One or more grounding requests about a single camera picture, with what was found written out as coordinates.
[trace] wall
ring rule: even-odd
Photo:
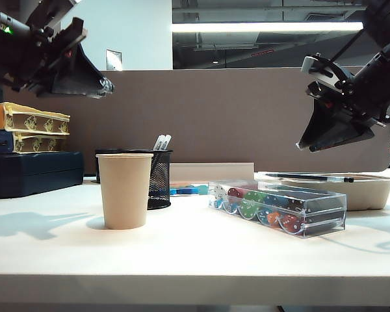
[[[104,99],[36,99],[6,89],[5,99],[71,115],[70,149],[94,171],[96,148],[152,148],[173,136],[174,163],[255,163],[256,171],[369,172],[390,162],[390,129],[319,153],[300,151],[313,110],[299,68],[106,71],[116,85]]]
[[[82,0],[61,21],[84,20],[87,57],[105,70],[105,50],[123,53],[123,69],[172,69],[172,2],[170,0]]]

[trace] black box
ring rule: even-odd
[[[0,155],[0,198],[15,198],[63,189],[83,182],[82,153]]]

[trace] clear plastic case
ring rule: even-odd
[[[208,184],[209,205],[306,238],[345,229],[346,195],[256,180]]]

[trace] cubicle divider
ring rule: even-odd
[[[71,116],[69,146],[95,172],[96,148],[152,148],[171,134],[173,163],[254,162],[255,171],[366,172],[389,165],[390,128],[318,153],[300,151],[313,111],[311,78],[299,68],[107,71],[104,99],[35,98],[5,90],[5,100]]]

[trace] green indicator light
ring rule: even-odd
[[[7,34],[13,34],[13,31],[12,31],[12,29],[10,29],[9,26],[7,26],[3,31],[4,31],[5,33],[7,33]]]

